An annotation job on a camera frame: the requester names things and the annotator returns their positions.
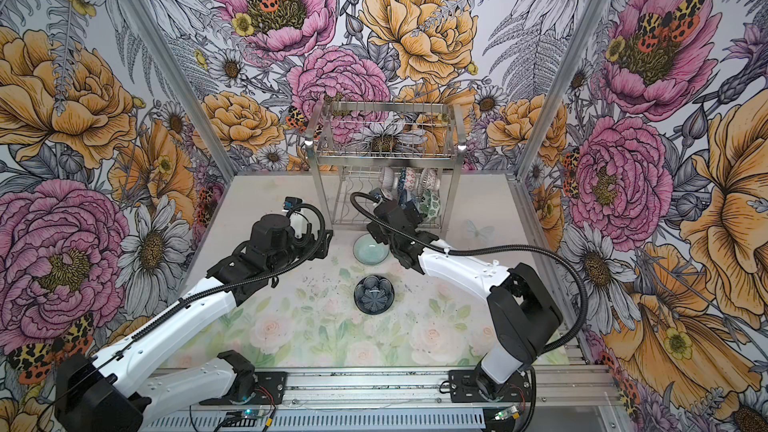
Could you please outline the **dark navy flower bowl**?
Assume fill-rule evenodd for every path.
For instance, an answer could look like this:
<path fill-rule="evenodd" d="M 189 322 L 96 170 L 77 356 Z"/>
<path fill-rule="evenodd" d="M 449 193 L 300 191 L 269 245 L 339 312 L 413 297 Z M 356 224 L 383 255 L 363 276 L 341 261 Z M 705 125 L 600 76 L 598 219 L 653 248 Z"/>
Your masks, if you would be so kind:
<path fill-rule="evenodd" d="M 369 275 L 355 286 L 353 299 L 355 306 L 363 314 L 380 315 L 388 311 L 394 303 L 394 286 L 384 276 Z"/>

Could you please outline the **grey green patterned bowl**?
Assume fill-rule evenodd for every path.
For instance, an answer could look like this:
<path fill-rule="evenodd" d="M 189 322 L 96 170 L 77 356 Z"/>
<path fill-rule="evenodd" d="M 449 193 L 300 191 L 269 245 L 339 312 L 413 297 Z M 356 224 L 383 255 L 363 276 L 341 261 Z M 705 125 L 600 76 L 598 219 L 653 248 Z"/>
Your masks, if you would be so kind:
<path fill-rule="evenodd" d="M 395 192 L 398 188 L 399 174 L 391 167 L 383 167 L 379 173 L 380 188 L 384 191 Z"/>

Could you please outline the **green leaf pattern bowl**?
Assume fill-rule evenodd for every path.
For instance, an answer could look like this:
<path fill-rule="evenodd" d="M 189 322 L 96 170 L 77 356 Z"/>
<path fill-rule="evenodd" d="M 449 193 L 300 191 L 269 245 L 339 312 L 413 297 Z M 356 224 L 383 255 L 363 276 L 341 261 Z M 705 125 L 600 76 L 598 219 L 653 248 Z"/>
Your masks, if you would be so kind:
<path fill-rule="evenodd" d="M 441 210 L 439 193 L 426 189 L 419 200 L 418 210 L 425 221 L 435 221 Z"/>

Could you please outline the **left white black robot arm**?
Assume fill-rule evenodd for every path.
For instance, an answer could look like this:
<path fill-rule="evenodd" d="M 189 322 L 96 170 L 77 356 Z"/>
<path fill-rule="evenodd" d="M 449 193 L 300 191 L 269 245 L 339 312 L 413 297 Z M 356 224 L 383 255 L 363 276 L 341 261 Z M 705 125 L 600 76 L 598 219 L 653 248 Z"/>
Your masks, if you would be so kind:
<path fill-rule="evenodd" d="M 254 365 L 234 350 L 202 366 L 152 375 L 203 329 L 275 286 L 279 276 L 325 257 L 332 236 L 323 213 L 308 203 L 263 216 L 248 240 L 163 312 L 92 357 L 67 358 L 56 374 L 51 405 L 57 422 L 67 431 L 139 431 L 207 400 L 251 402 L 265 390 Z"/>

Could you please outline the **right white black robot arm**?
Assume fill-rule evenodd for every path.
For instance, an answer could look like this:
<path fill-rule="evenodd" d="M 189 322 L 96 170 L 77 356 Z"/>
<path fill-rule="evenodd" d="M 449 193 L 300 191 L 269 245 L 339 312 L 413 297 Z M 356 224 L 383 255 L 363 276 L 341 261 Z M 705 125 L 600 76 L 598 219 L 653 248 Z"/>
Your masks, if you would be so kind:
<path fill-rule="evenodd" d="M 520 262 L 507 267 L 483 261 L 475 252 L 460 252 L 419 230 L 421 222 L 415 206 L 381 199 L 369 214 L 367 230 L 402 267 L 441 279 L 486 303 L 496 344 L 475 367 L 473 380 L 481 397 L 497 401 L 513 374 L 545 353 L 562 325 L 562 312 L 531 266 Z"/>

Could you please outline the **mint green lined bowl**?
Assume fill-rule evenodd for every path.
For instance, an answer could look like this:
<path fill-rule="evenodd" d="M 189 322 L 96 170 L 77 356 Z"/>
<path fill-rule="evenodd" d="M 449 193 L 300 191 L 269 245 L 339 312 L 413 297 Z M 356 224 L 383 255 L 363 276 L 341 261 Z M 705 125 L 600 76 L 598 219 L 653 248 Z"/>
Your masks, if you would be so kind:
<path fill-rule="evenodd" d="M 353 244 L 355 259 L 365 266 L 375 266 L 384 262 L 390 251 L 387 245 L 378 243 L 370 234 L 358 237 Z"/>

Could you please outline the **white bowl maroon pattern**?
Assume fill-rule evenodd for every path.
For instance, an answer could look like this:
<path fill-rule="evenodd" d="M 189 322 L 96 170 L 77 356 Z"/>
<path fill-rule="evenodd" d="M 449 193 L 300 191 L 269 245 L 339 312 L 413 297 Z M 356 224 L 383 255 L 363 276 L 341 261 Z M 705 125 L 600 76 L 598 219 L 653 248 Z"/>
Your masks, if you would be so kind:
<path fill-rule="evenodd" d="M 422 191 L 438 191 L 441 179 L 436 168 L 424 168 L 420 175 L 419 186 Z"/>

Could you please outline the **blue geometric pattern bowl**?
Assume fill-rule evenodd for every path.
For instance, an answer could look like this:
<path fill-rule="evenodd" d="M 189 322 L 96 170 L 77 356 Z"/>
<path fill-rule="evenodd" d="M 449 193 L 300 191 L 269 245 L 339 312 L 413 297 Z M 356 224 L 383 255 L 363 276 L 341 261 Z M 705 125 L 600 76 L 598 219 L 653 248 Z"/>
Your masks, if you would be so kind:
<path fill-rule="evenodd" d="M 400 184 L 406 192 L 418 196 L 421 191 L 420 182 L 421 172 L 419 169 L 406 167 L 402 171 Z"/>

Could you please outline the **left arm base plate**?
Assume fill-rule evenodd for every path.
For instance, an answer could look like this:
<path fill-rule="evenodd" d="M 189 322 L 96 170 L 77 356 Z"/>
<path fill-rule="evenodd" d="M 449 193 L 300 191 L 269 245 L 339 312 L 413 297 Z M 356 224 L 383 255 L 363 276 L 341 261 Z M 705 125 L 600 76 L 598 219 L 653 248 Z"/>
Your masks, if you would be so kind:
<path fill-rule="evenodd" d="M 236 378 L 223 397 L 204 400 L 201 405 L 281 405 L 287 378 L 288 373 L 283 371 L 256 371 L 249 377 Z"/>

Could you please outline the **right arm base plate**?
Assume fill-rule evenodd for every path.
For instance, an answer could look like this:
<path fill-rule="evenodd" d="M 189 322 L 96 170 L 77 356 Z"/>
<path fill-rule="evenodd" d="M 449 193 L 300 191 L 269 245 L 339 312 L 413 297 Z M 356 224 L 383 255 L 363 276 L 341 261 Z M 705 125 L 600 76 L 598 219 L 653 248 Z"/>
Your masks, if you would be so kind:
<path fill-rule="evenodd" d="M 514 372 L 504 383 L 495 382 L 481 369 L 451 369 L 441 390 L 452 403 L 529 403 L 533 382 L 527 371 Z"/>

